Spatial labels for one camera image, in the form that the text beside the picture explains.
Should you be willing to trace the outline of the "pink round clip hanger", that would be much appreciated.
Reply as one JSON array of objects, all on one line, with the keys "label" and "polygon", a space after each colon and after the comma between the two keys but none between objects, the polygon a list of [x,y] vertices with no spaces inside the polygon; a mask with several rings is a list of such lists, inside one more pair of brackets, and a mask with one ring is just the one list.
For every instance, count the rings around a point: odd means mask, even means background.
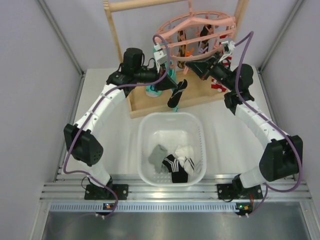
[{"label": "pink round clip hanger", "polygon": [[237,30],[236,18],[215,10],[194,11],[188,1],[188,13],[176,16],[156,31],[170,49],[170,57],[179,69],[185,63],[209,57],[222,48],[222,38],[233,38]]}]

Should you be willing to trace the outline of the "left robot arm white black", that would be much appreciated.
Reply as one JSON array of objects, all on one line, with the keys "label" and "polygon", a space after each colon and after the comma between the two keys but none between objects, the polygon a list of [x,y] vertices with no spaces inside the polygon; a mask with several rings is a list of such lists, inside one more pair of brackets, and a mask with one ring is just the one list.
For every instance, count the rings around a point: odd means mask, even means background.
[{"label": "left robot arm white black", "polygon": [[123,55],[123,61],[118,69],[107,79],[102,92],[74,124],[67,124],[64,129],[64,140],[67,155],[63,164],[63,173],[67,170],[70,157],[81,162],[85,169],[81,170],[93,185],[95,192],[103,199],[113,194],[112,178],[106,168],[100,163],[104,153],[102,145],[96,138],[107,118],[136,87],[157,85],[168,78],[170,50],[166,45],[153,46],[153,67],[144,65],[145,55],[139,48],[130,47]]}]

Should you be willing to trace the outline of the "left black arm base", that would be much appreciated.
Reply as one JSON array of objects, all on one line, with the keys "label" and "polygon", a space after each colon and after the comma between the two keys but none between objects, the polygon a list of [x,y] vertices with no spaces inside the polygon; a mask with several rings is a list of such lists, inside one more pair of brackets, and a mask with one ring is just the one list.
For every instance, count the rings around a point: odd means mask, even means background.
[{"label": "left black arm base", "polygon": [[[111,190],[117,195],[119,200],[127,200],[129,193],[128,184],[113,184]],[[115,196],[107,189],[88,184],[85,188],[85,200],[115,200]]]}]

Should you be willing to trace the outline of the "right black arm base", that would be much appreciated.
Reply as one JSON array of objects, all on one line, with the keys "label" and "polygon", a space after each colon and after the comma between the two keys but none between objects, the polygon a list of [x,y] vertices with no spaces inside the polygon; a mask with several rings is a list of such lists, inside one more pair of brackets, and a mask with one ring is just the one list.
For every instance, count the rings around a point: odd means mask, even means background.
[{"label": "right black arm base", "polygon": [[263,198],[260,185],[242,190],[236,190],[231,183],[217,184],[216,187],[218,199],[225,202],[233,200],[261,200]]}]

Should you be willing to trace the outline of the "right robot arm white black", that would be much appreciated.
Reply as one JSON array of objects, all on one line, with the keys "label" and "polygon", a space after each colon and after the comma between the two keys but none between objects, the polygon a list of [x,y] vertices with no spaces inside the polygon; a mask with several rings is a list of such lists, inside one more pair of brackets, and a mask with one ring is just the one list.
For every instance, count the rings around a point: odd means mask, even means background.
[{"label": "right robot arm white black", "polygon": [[253,84],[253,68],[241,63],[235,70],[225,66],[220,54],[210,58],[188,61],[186,66],[201,80],[214,78],[229,90],[224,103],[255,135],[264,152],[257,166],[238,174],[232,180],[233,192],[246,198],[252,187],[298,174],[302,169],[303,141],[290,136],[270,120],[255,102],[249,87]]}]

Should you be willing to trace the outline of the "black sock white stripes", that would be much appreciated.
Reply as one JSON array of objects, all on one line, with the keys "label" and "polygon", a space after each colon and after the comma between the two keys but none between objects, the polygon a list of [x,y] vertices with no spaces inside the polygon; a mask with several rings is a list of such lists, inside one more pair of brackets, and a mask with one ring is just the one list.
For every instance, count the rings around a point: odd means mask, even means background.
[{"label": "black sock white stripes", "polygon": [[176,108],[180,102],[181,96],[183,94],[183,92],[185,91],[185,89],[188,86],[188,81],[186,79],[184,79],[183,81],[180,81],[177,85],[177,88],[174,89],[174,91],[172,92],[171,97],[169,98],[168,102],[167,102],[167,106],[169,108]]}]

